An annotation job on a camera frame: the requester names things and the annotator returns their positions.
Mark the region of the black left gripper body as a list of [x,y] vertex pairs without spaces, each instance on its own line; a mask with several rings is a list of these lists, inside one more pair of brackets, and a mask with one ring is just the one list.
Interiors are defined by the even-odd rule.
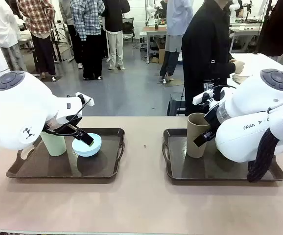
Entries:
[[81,116],[74,117],[74,115],[54,117],[45,123],[43,131],[48,134],[75,134],[78,129],[77,124],[81,119]]

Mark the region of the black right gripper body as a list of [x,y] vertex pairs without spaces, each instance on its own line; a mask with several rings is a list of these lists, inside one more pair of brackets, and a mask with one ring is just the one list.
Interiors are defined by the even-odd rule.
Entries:
[[219,105],[213,106],[204,116],[205,121],[210,126],[210,131],[212,133],[216,133],[219,126],[221,125],[220,121],[217,118],[217,110],[219,108]]

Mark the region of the person's right hand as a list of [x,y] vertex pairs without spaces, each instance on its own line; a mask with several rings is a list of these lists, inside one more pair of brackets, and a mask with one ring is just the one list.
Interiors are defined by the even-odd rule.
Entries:
[[241,74],[243,69],[244,69],[244,65],[245,63],[236,59],[232,59],[230,60],[231,63],[233,63],[235,65],[235,74]]

